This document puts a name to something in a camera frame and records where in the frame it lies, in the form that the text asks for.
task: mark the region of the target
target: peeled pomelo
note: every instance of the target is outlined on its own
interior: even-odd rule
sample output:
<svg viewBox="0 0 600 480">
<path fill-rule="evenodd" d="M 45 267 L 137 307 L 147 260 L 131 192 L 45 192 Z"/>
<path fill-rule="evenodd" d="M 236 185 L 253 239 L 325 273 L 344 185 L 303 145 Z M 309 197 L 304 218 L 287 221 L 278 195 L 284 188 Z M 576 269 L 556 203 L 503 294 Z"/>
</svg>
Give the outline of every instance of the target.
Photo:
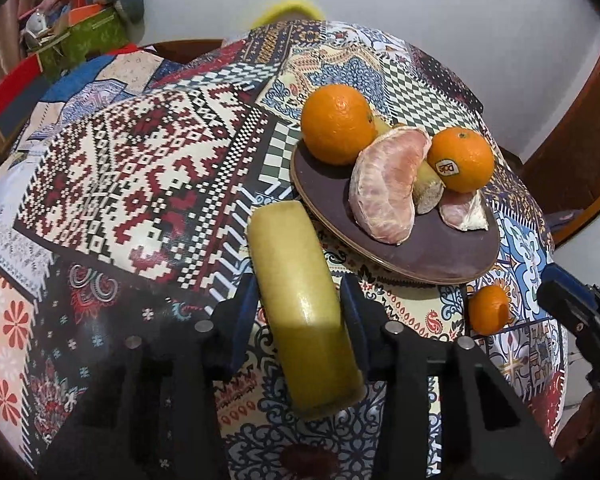
<svg viewBox="0 0 600 480">
<path fill-rule="evenodd" d="M 401 244 L 411 234 L 415 208 L 411 193 L 431 139 L 399 126 L 360 152 L 349 185 L 349 205 L 358 225 L 373 239 Z"/>
<path fill-rule="evenodd" d="M 445 189 L 438 205 L 442 221 L 459 231 L 489 230 L 480 191 L 458 193 Z"/>
</svg>

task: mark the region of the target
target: round plate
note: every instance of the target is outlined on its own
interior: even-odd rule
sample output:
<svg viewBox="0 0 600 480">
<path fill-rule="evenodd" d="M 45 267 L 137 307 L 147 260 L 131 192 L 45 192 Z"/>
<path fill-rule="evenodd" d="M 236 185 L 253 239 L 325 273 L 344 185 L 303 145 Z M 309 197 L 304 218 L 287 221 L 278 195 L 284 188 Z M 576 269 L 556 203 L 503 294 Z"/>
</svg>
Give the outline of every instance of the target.
<svg viewBox="0 0 600 480">
<path fill-rule="evenodd" d="M 410 280 L 456 285 L 478 278 L 496 261 L 500 232 L 483 202 L 489 230 L 462 232 L 447 226 L 437 209 L 417 215 L 411 236 L 399 246 L 367 235 L 349 208 L 352 166 L 323 164 L 298 142 L 291 156 L 291 179 L 307 207 L 340 240 L 357 252 Z"/>
</svg>

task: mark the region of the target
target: orange box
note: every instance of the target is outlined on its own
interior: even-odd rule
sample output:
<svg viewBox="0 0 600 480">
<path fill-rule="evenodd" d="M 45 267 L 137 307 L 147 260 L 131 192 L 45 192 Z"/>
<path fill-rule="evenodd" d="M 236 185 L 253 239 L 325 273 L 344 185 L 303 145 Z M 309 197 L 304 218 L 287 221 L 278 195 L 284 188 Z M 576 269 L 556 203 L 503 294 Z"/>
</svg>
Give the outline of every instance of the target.
<svg viewBox="0 0 600 480">
<path fill-rule="evenodd" d="M 71 9 L 69 11 L 69 27 L 87 19 L 90 16 L 93 16 L 94 14 L 99 13 L 102 9 L 104 9 L 104 7 L 100 4 L 87 5 L 84 7 L 78 7 L 77 9 Z"/>
</svg>

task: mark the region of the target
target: orange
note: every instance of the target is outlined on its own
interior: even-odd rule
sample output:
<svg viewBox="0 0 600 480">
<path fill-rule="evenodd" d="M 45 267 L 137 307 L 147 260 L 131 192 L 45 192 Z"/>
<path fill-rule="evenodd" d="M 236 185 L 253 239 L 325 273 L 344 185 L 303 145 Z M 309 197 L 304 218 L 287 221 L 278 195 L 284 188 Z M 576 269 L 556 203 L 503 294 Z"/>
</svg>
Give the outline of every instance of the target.
<svg viewBox="0 0 600 480">
<path fill-rule="evenodd" d="M 495 334 L 508 319 L 509 297 L 500 286 L 484 286 L 469 298 L 469 321 L 478 334 Z"/>
<path fill-rule="evenodd" d="M 487 184 L 493 174 L 493 152 L 481 134 L 457 126 L 435 134 L 427 162 L 445 185 L 471 193 Z"/>
<path fill-rule="evenodd" d="M 346 85 L 322 86 L 309 95 L 300 129 L 311 154 L 335 166 L 353 164 L 377 135 L 369 103 Z"/>
</svg>

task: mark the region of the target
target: patterned tablecloth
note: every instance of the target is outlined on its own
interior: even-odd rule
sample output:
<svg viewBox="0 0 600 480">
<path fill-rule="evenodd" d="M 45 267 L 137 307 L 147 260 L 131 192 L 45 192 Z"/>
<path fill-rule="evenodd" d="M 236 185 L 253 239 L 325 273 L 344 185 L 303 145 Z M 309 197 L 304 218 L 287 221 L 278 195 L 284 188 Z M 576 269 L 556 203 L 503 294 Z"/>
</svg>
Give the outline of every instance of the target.
<svg viewBox="0 0 600 480">
<path fill-rule="evenodd" d="M 267 25 L 176 72 L 153 54 L 133 55 L 140 59 L 135 72 L 93 60 L 85 65 L 93 74 L 74 83 L 73 97 L 37 108 L 20 141 L 32 151 L 10 170 L 22 172 L 24 197 L 16 193 L 18 201 L 0 213 L 0 429 L 27 463 L 36 466 L 89 386 L 94 363 L 115 343 L 131 334 L 151 339 L 166 323 L 192 324 L 234 293 L 251 270 L 251 213 L 297 197 L 289 162 L 300 111 L 328 83 L 357 88 L 392 123 L 430 134 L 461 125 L 490 142 L 496 171 L 484 194 L 500 253 L 467 288 L 498 283 L 511 310 L 499 334 L 477 341 L 555 436 L 566 337 L 536 301 L 552 240 L 485 126 L 480 101 L 455 74 L 403 40 L 338 22 Z M 159 70 L 171 73 L 158 81 Z M 52 91 L 61 94 L 62 85 L 66 79 Z M 85 103 L 88 114 L 73 111 Z M 335 282 L 355 273 L 369 298 L 424 337 L 452 340 L 464 332 L 459 287 L 407 282 L 314 225 Z M 432 380 L 430 473 L 440 462 L 437 392 Z M 384 384 L 370 384 L 348 410 L 298 420 L 259 308 L 247 362 L 230 384 L 216 387 L 232 474 L 289 478 L 280 453 L 305 443 L 337 455 L 339 478 L 368 478 L 383 399 Z M 168 471 L 163 427 L 155 462 Z"/>
</svg>

